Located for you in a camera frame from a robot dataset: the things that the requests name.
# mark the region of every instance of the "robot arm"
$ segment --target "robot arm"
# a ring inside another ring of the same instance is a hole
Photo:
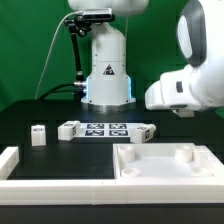
[[[142,13],[149,0],[68,0],[74,11],[111,8],[115,16],[132,16]]]
[[[224,105],[224,2],[190,0],[177,39],[188,65],[164,73],[146,92],[148,109],[207,110]]]

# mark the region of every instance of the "white platform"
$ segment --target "white platform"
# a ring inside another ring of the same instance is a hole
[[[0,181],[0,204],[224,203],[223,164],[206,147],[194,144],[184,144],[193,147],[192,161],[179,163],[179,145],[132,144],[135,159],[125,163],[119,157],[121,145],[115,144],[113,180]],[[122,177],[123,168],[140,169],[142,175]],[[210,175],[197,175],[198,168]]]
[[[144,125],[143,123],[81,123],[78,137],[130,137],[130,130]]]
[[[18,162],[18,147],[7,147],[0,155],[0,180],[7,180]]]

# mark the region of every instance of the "small white cube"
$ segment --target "small white cube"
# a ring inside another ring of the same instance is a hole
[[[45,125],[31,126],[31,142],[32,146],[46,145]]]
[[[80,133],[79,121],[67,121],[58,127],[58,140],[70,141]]]
[[[141,144],[152,139],[156,126],[153,124],[143,124],[138,128],[130,129],[130,142]]]

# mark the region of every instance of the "black cable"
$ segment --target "black cable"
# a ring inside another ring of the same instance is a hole
[[[55,93],[75,93],[75,92],[81,92],[81,90],[58,90],[58,91],[53,91],[51,93],[49,93],[48,95],[45,95],[45,97],[41,98],[40,100],[45,100],[45,98],[51,94],[55,94]]]
[[[58,89],[65,88],[65,87],[68,87],[68,86],[72,86],[72,87],[75,88],[74,83],[65,83],[65,84],[61,84],[61,85],[58,85],[58,86],[56,86],[56,87],[50,89],[49,91],[47,91],[47,92],[44,93],[43,95],[41,95],[41,96],[39,97],[39,100],[44,100],[44,99],[45,99],[48,95],[50,95],[51,93],[54,93],[54,92],[56,92]]]
[[[68,28],[71,40],[72,40],[72,47],[73,47],[73,53],[75,57],[75,65],[76,65],[76,80],[77,81],[84,81],[84,75],[82,72],[82,66],[81,66],[81,60],[80,60],[80,53],[79,53],[79,46],[78,46],[78,40],[77,40],[77,27],[74,22],[74,20],[66,19],[64,21],[65,26]]]

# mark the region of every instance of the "white cylinder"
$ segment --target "white cylinder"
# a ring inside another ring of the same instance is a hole
[[[132,100],[126,74],[124,35],[108,23],[92,26],[92,73],[86,100],[93,105],[119,106]]]
[[[136,168],[126,168],[121,171],[122,177],[140,177],[141,175],[141,170]]]
[[[124,163],[130,163],[135,160],[135,149],[133,146],[119,146],[118,148],[118,154],[120,161]]]
[[[188,145],[178,145],[175,150],[175,160],[180,163],[189,163],[193,159],[193,149]]]

